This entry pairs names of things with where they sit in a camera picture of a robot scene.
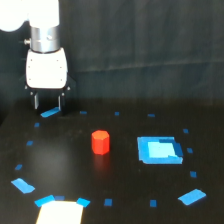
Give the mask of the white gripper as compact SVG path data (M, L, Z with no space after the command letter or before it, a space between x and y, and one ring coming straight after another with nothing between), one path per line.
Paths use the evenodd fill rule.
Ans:
M26 60L26 84L31 89L63 89L67 83L68 66L65 51L41 54L29 50ZM33 93L34 109L39 107L39 96ZM65 108L65 93L58 97L60 110Z

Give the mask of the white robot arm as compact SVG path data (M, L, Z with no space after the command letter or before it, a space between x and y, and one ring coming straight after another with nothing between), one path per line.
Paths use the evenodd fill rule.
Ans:
M26 58L26 87L38 109L38 90L60 90L58 110L65 105L68 66L60 46L59 0L0 0L0 30L14 32L28 22L30 38Z

